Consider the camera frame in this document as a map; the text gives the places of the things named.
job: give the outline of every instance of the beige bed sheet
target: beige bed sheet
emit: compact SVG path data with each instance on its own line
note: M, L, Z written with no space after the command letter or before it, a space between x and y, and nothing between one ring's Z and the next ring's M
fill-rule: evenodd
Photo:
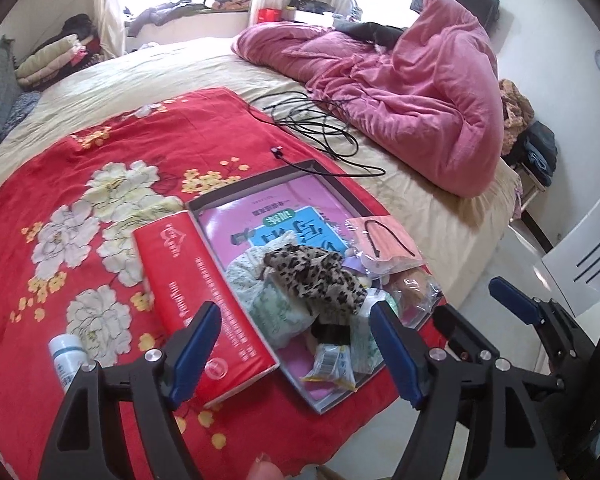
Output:
M212 87L229 88L245 101L303 90L295 81L231 54L230 40L203 38L128 54L78 72L43 93L33 113L0 145L0 185L61 137L126 110ZM258 106L266 103L263 100ZM353 161L387 171L379 178L356 181L405 226L449 302L459 306L509 223L517 174L500 161L489 189L477 198L463 199L437 188L363 134L352 133L360 143ZM343 138L331 144L339 152L350 152Z

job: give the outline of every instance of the leopard print cloth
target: leopard print cloth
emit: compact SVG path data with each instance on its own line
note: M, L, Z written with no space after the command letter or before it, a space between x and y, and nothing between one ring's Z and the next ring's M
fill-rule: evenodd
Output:
M311 300L322 323L348 325L365 301L366 289L342 268L338 253L288 244L267 253L264 264L276 271L290 294Z

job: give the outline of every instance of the metal bolt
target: metal bolt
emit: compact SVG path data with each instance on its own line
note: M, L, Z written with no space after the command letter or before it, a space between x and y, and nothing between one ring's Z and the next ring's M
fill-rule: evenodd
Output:
M496 368L501 372L508 372L511 370L511 363L502 357L496 359Z
M444 361L446 359L446 352L442 348L432 348L429 350L429 357L434 361Z
M147 352L144 354L144 358L150 363L155 363L162 358L162 352L157 348L153 348L151 350L147 350Z
M95 367L96 361L93 359L89 359L87 362L82 363L82 366L80 366L83 372L91 372Z

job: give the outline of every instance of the pink blanket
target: pink blanket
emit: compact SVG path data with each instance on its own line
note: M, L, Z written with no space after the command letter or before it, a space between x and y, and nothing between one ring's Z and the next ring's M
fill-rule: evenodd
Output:
M455 0L424 0L385 54L297 23L248 28L233 49L304 83L315 99L348 100L351 124L437 186L473 197L493 179L504 136L497 61L477 18Z

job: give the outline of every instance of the floor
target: floor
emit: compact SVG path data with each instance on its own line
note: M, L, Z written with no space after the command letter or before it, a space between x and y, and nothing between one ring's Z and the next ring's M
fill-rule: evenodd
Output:
M521 222L507 229L478 283L460 306L462 314L490 339L515 366L533 369L540 341L533 328L490 297L487 286L503 276L531 297L554 298L566 304L558 286L541 262L542 249ZM327 466L347 480L390 478L418 417L411 405L396 400L355 433ZM468 431L458 426L446 463L443 480L458 478ZM314 480L315 468L308 466L297 480Z

